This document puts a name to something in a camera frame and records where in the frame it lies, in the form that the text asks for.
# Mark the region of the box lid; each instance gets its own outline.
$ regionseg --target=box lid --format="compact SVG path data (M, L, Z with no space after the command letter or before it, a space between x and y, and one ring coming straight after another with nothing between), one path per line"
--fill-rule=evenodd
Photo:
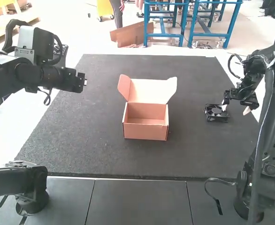
M177 90L177 78L147 80L120 75L118 90L127 102L167 104Z

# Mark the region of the blue metal rack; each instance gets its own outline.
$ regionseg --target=blue metal rack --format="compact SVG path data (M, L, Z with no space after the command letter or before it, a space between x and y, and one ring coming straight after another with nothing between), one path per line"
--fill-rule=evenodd
M187 11L188 11L188 4L189 0L184 0L183 3L170 3L170 0L168 2L150 2L150 0L145 0L144 2L144 40L143 45L145 47L148 46L148 38L149 37L168 37L168 38L179 38L179 47L182 47L183 45L183 39L184 39L184 31L186 27L186 18L187 18ZM159 11L151 11L150 5L156 5L159 8ZM167 10L162 9L162 5L167 5ZM170 11L170 5L175 5L174 11ZM180 34L167 34L165 32L165 26L164 26L164 19L168 19L169 21L172 20L172 26L176 26L176 19L177 19L177 10L178 6L182 5L182 18L181 18L181 33ZM160 27L161 27L161 33L153 33L148 34L147 33L147 27L150 18L156 18L160 20Z
M209 11L210 15L205 16L205 17L198 15L198 13L199 13L198 8L199 8L200 3L212 4L212 9ZM211 33L209 30L209 27L211 27L211 25L212 25L214 13L216 12L216 4L223 4L221 11L224 11L225 4L236 4L227 33ZM242 0L237 0L236 2L227 2L227 0L224 0L224 1L195 0L193 16L192 16L192 23L191 23L191 27L190 27L190 33L189 33L187 46L192 47L193 37L219 37L219 38L223 37L223 38L226 38L226 41L223 44L223 48L227 48L241 4L242 4ZM208 22L207 26L205 25L205 23L202 21L201 18L209 18L209 22ZM200 26L204 30L204 33L195 33L193 31L196 21L199 22Z

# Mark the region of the black rubber mat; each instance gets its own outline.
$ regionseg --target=black rubber mat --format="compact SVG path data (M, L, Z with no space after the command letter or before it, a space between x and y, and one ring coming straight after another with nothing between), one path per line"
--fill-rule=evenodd
M61 91L17 159L47 166L54 174L115 178L235 178L255 147L258 123L232 101L229 123L207 122L206 103L220 103L232 83L216 58L198 56L84 55L82 94ZM124 140L125 99L119 75L178 77L169 101L166 142Z

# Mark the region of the computer fan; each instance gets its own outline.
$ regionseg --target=computer fan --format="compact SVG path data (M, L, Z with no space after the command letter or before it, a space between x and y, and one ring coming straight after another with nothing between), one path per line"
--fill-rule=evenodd
M222 105L218 104L206 104L204 112L206 114L207 121L228 122L230 117L227 110L222 110Z

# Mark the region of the black robotic arm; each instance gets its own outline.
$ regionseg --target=black robotic arm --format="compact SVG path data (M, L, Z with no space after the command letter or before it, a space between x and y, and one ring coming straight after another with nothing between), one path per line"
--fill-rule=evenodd
M259 107L255 89L265 77L264 96L256 148L236 179L236 212L249 224L260 222L265 209L275 208L275 42L266 49L254 51L244 64L244 78L237 88L225 91L223 105L239 100L250 110Z
M18 46L12 46L12 31L16 25L20 26ZM39 87L44 87L49 90L45 100L48 105L52 88L81 93L86 85L85 74L77 74L75 69L65 66L67 50L68 46L56 35L24 21L11 20L6 26L5 43L0 52L0 98L23 88L37 93ZM9 162L0 167L0 196L15 195L19 215L38 213L49 199L47 175L42 165Z

